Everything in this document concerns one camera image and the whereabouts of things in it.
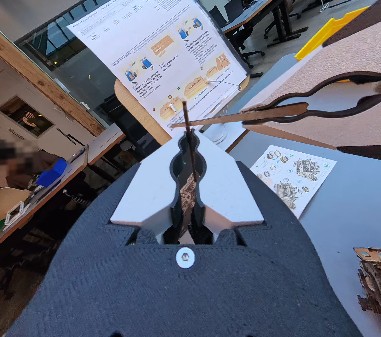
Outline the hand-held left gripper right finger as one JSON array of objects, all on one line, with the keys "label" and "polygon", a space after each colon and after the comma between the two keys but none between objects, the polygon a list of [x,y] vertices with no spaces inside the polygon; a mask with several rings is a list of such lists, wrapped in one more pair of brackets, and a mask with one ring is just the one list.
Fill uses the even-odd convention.
[{"label": "hand-held left gripper right finger", "polygon": [[238,162],[196,130],[192,151],[199,174],[190,224],[194,243],[213,244],[223,230],[261,225],[264,217]]}]

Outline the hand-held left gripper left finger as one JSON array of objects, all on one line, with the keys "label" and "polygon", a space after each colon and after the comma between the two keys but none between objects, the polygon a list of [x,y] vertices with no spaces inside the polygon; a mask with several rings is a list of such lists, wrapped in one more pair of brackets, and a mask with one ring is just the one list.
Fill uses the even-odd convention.
[{"label": "hand-held left gripper left finger", "polygon": [[188,147],[182,132],[145,158],[110,222],[150,230],[159,244],[179,244],[184,219],[179,176]]}]

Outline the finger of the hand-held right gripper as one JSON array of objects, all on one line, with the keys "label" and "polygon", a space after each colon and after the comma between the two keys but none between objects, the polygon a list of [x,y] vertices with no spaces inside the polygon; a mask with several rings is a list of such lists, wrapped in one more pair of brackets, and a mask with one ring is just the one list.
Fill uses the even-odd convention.
[{"label": "finger of the hand-held right gripper", "polygon": [[243,121],[242,127],[329,149],[380,148],[381,95],[363,97],[347,110],[308,110],[301,115]]},{"label": "finger of the hand-held right gripper", "polygon": [[286,94],[307,93],[329,78],[344,78],[346,73],[380,73],[380,63],[381,25],[372,25],[329,46],[318,47],[262,89],[240,112],[268,107]]}]

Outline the wooden part with holes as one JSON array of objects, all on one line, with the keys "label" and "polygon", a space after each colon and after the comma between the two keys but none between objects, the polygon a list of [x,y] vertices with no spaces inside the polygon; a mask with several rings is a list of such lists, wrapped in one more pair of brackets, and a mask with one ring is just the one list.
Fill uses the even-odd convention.
[{"label": "wooden part with holes", "polygon": [[196,170],[196,164],[195,164],[195,156],[194,156],[194,150],[193,150],[193,143],[192,143],[192,131],[188,116],[188,107],[187,107],[187,101],[182,101],[183,105],[183,117],[184,117],[184,123],[186,128],[186,136],[187,136],[187,142],[188,142],[188,148],[189,148],[189,155],[190,155],[190,162],[191,162],[191,168],[192,168],[192,174],[193,174],[193,181],[195,184],[198,180],[198,173]]}]

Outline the thin wooden stick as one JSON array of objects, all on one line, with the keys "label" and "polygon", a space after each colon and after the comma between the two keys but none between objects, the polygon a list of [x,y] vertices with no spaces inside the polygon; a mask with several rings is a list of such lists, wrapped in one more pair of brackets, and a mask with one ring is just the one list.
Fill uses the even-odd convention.
[{"label": "thin wooden stick", "polygon": [[237,113],[232,115],[224,115],[213,118],[206,118],[201,120],[193,120],[188,122],[174,123],[171,128],[179,128],[189,126],[198,126],[198,125],[213,125],[213,124],[222,124],[229,122],[238,122],[238,121],[252,121],[252,120],[262,120],[269,118],[285,117],[285,116],[296,116],[301,115],[307,111],[308,103],[300,102],[295,104],[289,104],[285,106],[278,106],[266,110],[256,110],[248,111],[244,113]]}]

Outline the model assembly booklet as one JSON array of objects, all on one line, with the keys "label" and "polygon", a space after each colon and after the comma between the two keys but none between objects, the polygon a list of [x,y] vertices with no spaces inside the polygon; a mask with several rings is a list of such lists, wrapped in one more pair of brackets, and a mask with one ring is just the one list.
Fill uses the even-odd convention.
[{"label": "model assembly booklet", "polygon": [[300,218],[336,161],[269,145],[250,170]]}]

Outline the yellow plastic bin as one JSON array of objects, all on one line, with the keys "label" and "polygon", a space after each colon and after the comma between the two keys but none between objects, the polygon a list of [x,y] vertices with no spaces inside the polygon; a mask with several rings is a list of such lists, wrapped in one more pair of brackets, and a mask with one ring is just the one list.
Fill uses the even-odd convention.
[{"label": "yellow plastic bin", "polygon": [[342,29],[345,25],[347,25],[354,18],[359,16],[365,10],[367,10],[370,6],[366,6],[360,8],[355,11],[351,11],[346,13],[342,18],[335,19],[331,18],[313,37],[310,39],[307,44],[305,44],[302,49],[294,56],[297,61],[301,61],[304,57],[306,57],[309,53],[315,50],[317,47],[321,46],[328,38],[330,38],[333,34]]}]

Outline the white stand base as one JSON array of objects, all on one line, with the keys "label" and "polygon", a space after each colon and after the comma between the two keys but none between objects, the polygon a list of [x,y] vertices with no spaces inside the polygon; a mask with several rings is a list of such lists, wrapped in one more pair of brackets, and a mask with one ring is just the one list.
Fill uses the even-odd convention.
[{"label": "white stand base", "polygon": [[220,149],[228,149],[246,131],[241,122],[230,122],[210,125],[204,136]]}]

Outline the wood-edged desk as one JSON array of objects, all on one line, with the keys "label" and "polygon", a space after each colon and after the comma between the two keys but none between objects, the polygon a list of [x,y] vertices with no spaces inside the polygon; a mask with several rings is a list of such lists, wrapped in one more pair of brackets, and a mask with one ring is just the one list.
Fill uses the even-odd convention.
[{"label": "wood-edged desk", "polygon": [[101,158],[107,151],[124,138],[123,132],[116,124],[112,124],[90,144],[86,145],[85,151],[73,162],[68,163],[64,173],[56,179],[50,186],[40,190],[28,203],[26,210],[7,225],[1,231],[0,242],[4,242],[16,230],[25,226],[39,209],[50,201],[60,190],[72,181],[86,167],[92,165]]}]

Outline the light wooden board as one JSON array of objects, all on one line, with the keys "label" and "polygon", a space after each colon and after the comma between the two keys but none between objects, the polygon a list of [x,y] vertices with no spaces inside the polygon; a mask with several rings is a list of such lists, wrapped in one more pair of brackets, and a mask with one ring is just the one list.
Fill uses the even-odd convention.
[{"label": "light wooden board", "polygon": [[[248,83],[250,77],[246,77],[241,82],[241,91],[235,90],[231,96],[223,99],[207,116],[207,118],[215,117],[234,97],[242,94]],[[171,140],[171,136],[164,130],[164,128],[150,115],[150,113],[140,104],[140,102],[127,90],[127,88],[118,79],[115,81],[115,94],[121,104],[141,123],[141,125],[148,131],[149,134],[160,144],[164,145]],[[233,148],[233,144],[238,142],[240,137],[243,137],[245,130],[240,126],[226,125],[222,134],[226,134],[226,138],[217,144],[218,147],[227,151]]]}]

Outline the blue plastic bin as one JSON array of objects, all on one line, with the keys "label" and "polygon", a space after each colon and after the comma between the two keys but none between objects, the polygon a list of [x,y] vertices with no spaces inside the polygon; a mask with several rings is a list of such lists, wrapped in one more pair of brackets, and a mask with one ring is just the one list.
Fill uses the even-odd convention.
[{"label": "blue plastic bin", "polygon": [[40,176],[36,180],[36,185],[42,187],[50,186],[53,182],[55,182],[58,178],[62,176],[66,167],[66,160],[59,158],[58,161],[53,164],[52,168],[50,168],[49,170],[45,170],[40,174]]}]

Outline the light wooden chair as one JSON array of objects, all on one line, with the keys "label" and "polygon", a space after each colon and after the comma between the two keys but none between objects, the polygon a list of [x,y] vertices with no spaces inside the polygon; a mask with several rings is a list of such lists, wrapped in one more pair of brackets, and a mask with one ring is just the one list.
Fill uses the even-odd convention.
[{"label": "light wooden chair", "polygon": [[10,187],[0,189],[0,219],[5,220],[5,217],[14,206],[20,201],[26,201],[30,196],[29,190],[19,190]]}]

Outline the phone booth window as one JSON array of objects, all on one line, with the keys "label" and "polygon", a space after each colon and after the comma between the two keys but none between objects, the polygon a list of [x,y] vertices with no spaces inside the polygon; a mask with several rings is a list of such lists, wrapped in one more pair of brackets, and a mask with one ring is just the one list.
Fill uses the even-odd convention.
[{"label": "phone booth window", "polygon": [[52,121],[17,95],[1,104],[0,111],[11,122],[19,125],[36,138],[41,137],[55,126]]}]

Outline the printed instruction sheet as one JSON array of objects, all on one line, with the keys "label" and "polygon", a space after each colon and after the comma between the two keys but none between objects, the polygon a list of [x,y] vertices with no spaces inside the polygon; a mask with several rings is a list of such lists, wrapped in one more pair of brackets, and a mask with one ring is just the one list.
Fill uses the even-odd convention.
[{"label": "printed instruction sheet", "polygon": [[115,75],[164,138],[213,116],[249,78],[246,64],[197,0],[108,0],[68,29]]}]

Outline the wooden beam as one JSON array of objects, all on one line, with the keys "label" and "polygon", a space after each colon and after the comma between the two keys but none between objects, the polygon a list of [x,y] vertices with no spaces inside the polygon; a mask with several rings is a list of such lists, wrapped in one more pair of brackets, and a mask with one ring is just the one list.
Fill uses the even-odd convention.
[{"label": "wooden beam", "polygon": [[0,33],[0,57],[51,102],[98,137],[105,127],[69,96],[56,82],[34,63],[2,32]]}]

